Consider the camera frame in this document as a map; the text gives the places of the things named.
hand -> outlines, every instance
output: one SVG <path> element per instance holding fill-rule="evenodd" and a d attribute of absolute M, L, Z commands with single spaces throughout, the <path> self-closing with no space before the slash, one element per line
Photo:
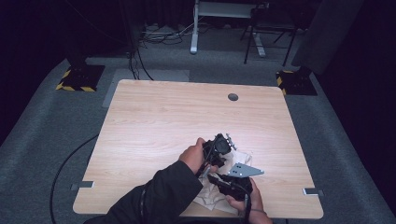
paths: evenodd
<path fill-rule="evenodd" d="M 205 142 L 203 138 L 198 138 L 195 146 L 190 146 L 179 156 L 180 161 L 184 161 L 186 165 L 196 174 L 204 162 L 204 152 L 202 144 Z"/>
<path fill-rule="evenodd" d="M 251 187 L 253 187 L 253 191 L 250 193 L 251 209 L 264 211 L 260 190 L 257 188 L 256 183 L 252 178 L 250 178 L 250 182 L 251 182 Z M 227 200 L 227 203 L 229 203 L 231 207 L 237 209 L 239 212 L 243 212 L 245 210 L 245 202 L 238 202 L 235 198 L 233 198 L 233 196 L 230 195 L 226 195 L 225 199 Z M 258 211 L 251 211 L 248 221 L 251 224 L 273 223 L 267 215 Z"/>

person's right hand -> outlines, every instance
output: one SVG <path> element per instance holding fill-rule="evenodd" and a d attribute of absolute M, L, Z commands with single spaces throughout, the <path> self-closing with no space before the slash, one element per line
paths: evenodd
<path fill-rule="evenodd" d="M 250 211 L 248 221 L 251 224 L 273 223 L 272 220 L 264 213 L 260 190 L 257 188 L 256 183 L 252 178 L 250 178 L 250 182 L 251 182 L 251 187 L 253 187 L 253 191 L 250 193 L 252 210 Z M 225 199 L 227 200 L 227 202 L 230 204 L 231 207 L 237 209 L 239 212 L 243 212 L 245 210 L 245 202 L 238 202 L 233 196 L 230 195 L 226 195 Z"/>

stand base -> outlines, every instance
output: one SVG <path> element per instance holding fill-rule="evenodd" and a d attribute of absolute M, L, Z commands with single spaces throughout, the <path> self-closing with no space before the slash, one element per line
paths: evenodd
<path fill-rule="evenodd" d="M 276 82 L 284 95 L 318 95 L 314 85 L 309 78 L 300 77 L 296 72 L 276 72 Z"/>
<path fill-rule="evenodd" d="M 56 86 L 56 90 L 96 91 L 96 85 L 104 69 L 104 65 L 86 65 L 84 69 L 75 69 L 70 66 Z"/>

gray carpet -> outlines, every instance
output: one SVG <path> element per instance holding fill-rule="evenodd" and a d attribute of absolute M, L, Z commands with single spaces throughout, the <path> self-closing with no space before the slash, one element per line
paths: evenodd
<path fill-rule="evenodd" d="M 239 41 L 241 33 L 235 29 L 208 30 L 200 34 L 196 55 L 190 54 L 190 35 L 177 45 L 146 44 L 140 52 L 148 70 L 189 71 L 190 82 L 276 86 L 275 72 L 282 69 L 286 50 L 268 49 L 267 57 L 260 58 L 253 49 L 243 64 L 247 42 Z M 289 62 L 302 37 L 296 37 Z M 56 91 L 69 66 L 67 61 L 60 63 L 42 82 L 1 146 L 0 223 L 51 223 L 52 180 L 67 156 L 100 132 L 107 112 L 103 106 L 106 96 L 118 79 L 116 74 L 128 69 L 125 58 L 90 58 L 87 63 L 106 66 L 97 92 Z M 318 96 L 287 95 L 286 101 L 314 182 L 325 192 L 320 199 L 324 217 L 292 219 L 290 224 L 396 223 L 325 94 L 311 78 Z M 77 192 L 70 190 L 70 185 L 82 179 L 94 144 L 91 141 L 82 147 L 60 173 L 53 205 L 57 223 L 82 223 L 91 217 L 73 212 Z"/>

table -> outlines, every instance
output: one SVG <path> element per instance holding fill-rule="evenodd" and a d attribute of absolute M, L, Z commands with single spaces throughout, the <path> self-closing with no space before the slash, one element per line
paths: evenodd
<path fill-rule="evenodd" d="M 256 5 L 252 4 L 236 4 L 236 3 L 217 3 L 217 2 L 200 2 L 195 0 L 194 7 L 194 28 L 191 39 L 191 54 L 196 54 L 198 51 L 198 21 L 199 16 L 213 16 L 213 17 L 231 17 L 250 19 L 250 10 Z M 257 46 L 257 51 L 261 57 L 265 56 L 264 47 L 260 35 L 256 34 L 254 38 Z"/>
<path fill-rule="evenodd" d="M 230 93 L 238 100 L 231 101 Z M 108 109 L 74 203 L 79 214 L 105 214 L 133 187 L 178 159 L 198 137 L 229 133 L 252 155 L 269 217 L 321 218 L 314 188 L 283 93 L 277 87 L 122 80 Z M 192 203 L 182 216 L 232 217 Z"/>

